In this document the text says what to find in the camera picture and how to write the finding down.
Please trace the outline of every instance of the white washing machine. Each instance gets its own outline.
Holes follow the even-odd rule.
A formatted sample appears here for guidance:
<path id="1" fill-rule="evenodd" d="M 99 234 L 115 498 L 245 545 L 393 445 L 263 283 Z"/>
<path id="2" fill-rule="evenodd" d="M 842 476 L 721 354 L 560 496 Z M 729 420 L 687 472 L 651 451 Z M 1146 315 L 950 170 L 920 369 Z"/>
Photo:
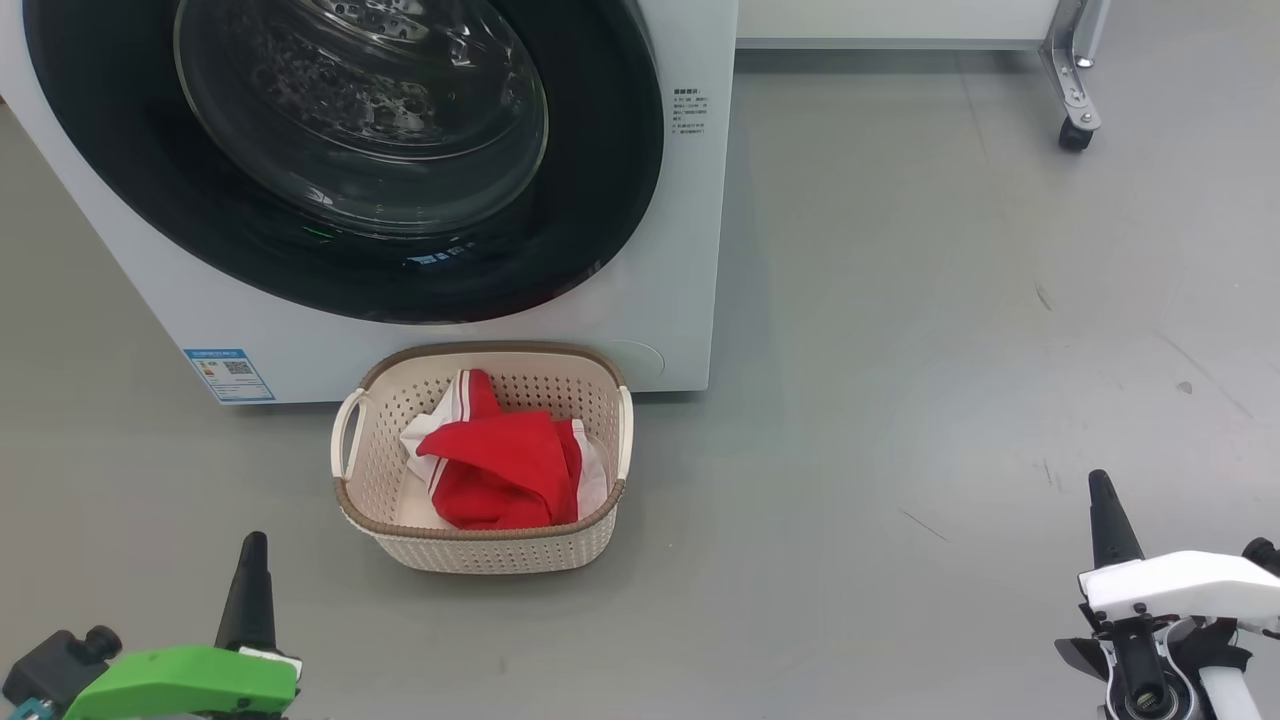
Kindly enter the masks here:
<path id="1" fill-rule="evenodd" d="M 0 96 L 224 404 L 429 343 L 708 384 L 736 0 L 14 0 Z"/>

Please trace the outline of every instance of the basket rim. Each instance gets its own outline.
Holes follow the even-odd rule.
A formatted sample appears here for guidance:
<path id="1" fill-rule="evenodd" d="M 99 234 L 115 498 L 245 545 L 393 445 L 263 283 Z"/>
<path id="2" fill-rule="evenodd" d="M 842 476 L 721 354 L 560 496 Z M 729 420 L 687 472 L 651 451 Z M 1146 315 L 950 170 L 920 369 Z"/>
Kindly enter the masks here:
<path id="1" fill-rule="evenodd" d="M 374 365 L 371 370 L 360 380 L 360 387 L 357 389 L 369 391 L 370 386 L 383 375 L 387 370 L 392 369 L 406 360 L 416 360 L 419 357 L 434 357 L 439 355 L 484 355 L 484 354 L 507 354 L 507 352 L 529 352 L 540 355 L 568 355 L 572 357 L 584 357 L 591 360 L 593 363 L 604 368 L 609 377 L 617 383 L 618 389 L 627 392 L 626 380 L 622 377 L 622 370 L 613 364 L 612 360 L 604 355 L 576 345 L 564 345 L 556 342 L 454 342 L 445 345 L 429 345 L 424 347 L 411 347 L 408 350 L 402 350 L 394 355 L 390 355 Z M 521 530 L 447 530 L 436 528 L 412 528 L 408 525 L 393 525 L 390 523 L 381 523 L 374 520 L 372 518 L 361 512 L 356 503 L 351 501 L 351 493 L 347 492 L 347 480 L 344 478 L 334 478 L 334 492 L 338 496 L 338 506 L 342 507 L 347 519 L 355 523 L 357 527 L 367 533 L 392 537 L 392 538 L 404 538 L 404 539 L 424 539 L 424 541 L 524 541 L 524 539 L 544 539 L 556 538 L 563 536 L 572 536 L 581 533 L 582 530 L 590 529 L 600 520 L 603 520 L 613 509 L 618 505 L 622 498 L 623 491 L 626 491 L 627 483 L 625 479 L 618 478 L 613 482 L 613 488 L 609 491 L 609 497 L 604 501 L 595 512 L 591 512 L 586 518 L 570 524 L 570 525 L 552 525 L 548 528 L 529 528 Z"/>
<path id="2" fill-rule="evenodd" d="M 434 357 L 438 355 L 488 355 L 488 354 L 504 354 L 504 352 L 526 352 L 538 355 L 568 355 L 571 357 L 584 357 L 591 360 L 596 365 L 604 368 L 613 382 L 617 383 L 620 388 L 627 387 L 626 379 L 622 377 L 622 370 L 613 364 L 600 352 L 596 352 L 589 347 L 581 347 L 577 345 L 566 345 L 559 342 L 452 342 L 445 345 L 426 345 L 422 347 L 411 347 L 408 350 L 402 350 L 394 355 L 390 355 L 381 361 L 379 361 L 365 377 L 360 380 L 358 389 L 369 389 L 379 377 L 387 370 L 390 370 L 396 365 L 404 363 L 406 360 L 416 360 L 419 357 Z"/>
<path id="3" fill-rule="evenodd" d="M 626 480 L 614 480 L 613 489 L 609 492 L 609 497 L 604 501 L 604 505 L 602 505 L 595 512 L 591 512 L 572 525 L 552 525 L 549 528 L 529 528 L 524 530 L 442 530 L 435 528 L 411 528 L 408 525 L 379 523 L 357 510 L 355 503 L 351 502 L 351 495 L 347 493 L 347 480 L 334 478 L 333 484 L 334 491 L 338 493 L 338 505 L 342 507 L 342 511 L 352 523 L 367 533 L 399 539 L 462 542 L 527 541 L 575 536 L 591 529 L 599 524 L 600 520 L 604 520 L 604 518 L 608 516 L 608 514 L 612 512 L 618 505 L 618 501 L 622 500 L 622 492 L 627 488 Z"/>

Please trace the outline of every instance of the energy label sticker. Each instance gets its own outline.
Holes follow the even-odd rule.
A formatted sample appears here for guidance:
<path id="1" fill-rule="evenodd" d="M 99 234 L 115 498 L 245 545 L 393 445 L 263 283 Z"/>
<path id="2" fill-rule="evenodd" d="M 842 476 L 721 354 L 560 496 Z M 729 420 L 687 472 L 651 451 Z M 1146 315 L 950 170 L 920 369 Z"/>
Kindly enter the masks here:
<path id="1" fill-rule="evenodd" d="M 221 402 L 275 400 L 243 350 L 184 350 L 183 352 Z"/>

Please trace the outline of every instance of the plastic basket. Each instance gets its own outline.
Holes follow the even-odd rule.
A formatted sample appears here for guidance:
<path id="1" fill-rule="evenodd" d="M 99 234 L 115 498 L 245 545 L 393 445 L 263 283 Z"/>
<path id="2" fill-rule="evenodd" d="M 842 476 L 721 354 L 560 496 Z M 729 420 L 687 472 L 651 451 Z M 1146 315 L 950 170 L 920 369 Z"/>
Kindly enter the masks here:
<path id="1" fill-rule="evenodd" d="M 529 530 L 396 524 L 406 484 L 417 482 L 406 470 L 401 432 L 430 413 L 463 369 L 489 373 L 504 411 L 545 409 L 557 419 L 581 419 L 603 450 L 605 477 L 614 478 L 604 505 L 572 525 Z M 586 565 L 613 537 L 631 464 L 631 393 L 618 369 L 596 352 L 541 343 L 439 345 L 392 355 L 365 375 L 334 420 L 330 464 L 347 520 L 410 568 L 471 575 L 549 573 Z"/>

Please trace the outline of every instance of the red cloth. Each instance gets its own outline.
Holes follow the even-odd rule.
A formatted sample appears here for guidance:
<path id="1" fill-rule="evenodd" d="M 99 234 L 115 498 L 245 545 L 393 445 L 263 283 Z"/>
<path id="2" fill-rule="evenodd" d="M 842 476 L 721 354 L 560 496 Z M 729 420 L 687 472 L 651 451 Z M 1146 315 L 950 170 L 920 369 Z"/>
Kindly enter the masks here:
<path id="1" fill-rule="evenodd" d="M 582 454 L 573 421 L 547 411 L 503 414 L 489 375 L 460 388 L 463 421 L 426 436 L 417 454 L 448 460 L 431 502 L 466 530 L 513 530 L 577 521 Z"/>

